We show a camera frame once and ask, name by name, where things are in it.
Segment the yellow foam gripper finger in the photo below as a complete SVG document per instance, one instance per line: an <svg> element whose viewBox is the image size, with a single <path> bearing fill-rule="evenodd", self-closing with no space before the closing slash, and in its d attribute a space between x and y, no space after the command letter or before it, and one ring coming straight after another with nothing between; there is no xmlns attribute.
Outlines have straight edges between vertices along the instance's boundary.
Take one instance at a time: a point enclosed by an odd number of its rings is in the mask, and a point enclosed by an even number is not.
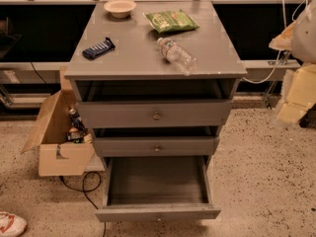
<svg viewBox="0 0 316 237"><path fill-rule="evenodd" d="M316 104L316 65L307 64L296 71L287 70L277 102L273 124L286 128L299 121Z"/></svg>
<svg viewBox="0 0 316 237"><path fill-rule="evenodd" d="M269 48L274 50L291 50L293 29L295 25L296 22L292 22L278 36L273 38L269 43Z"/></svg>

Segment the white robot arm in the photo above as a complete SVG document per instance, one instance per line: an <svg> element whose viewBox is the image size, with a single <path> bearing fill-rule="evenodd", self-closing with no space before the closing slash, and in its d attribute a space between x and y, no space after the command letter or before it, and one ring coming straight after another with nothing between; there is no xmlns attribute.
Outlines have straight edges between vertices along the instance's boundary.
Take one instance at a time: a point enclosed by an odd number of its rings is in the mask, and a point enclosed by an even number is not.
<svg viewBox="0 0 316 237"><path fill-rule="evenodd" d="M291 126L316 105L316 0L298 18L271 40L269 48L289 50L303 62L295 72L283 77L281 99L276 105L275 124Z"/></svg>

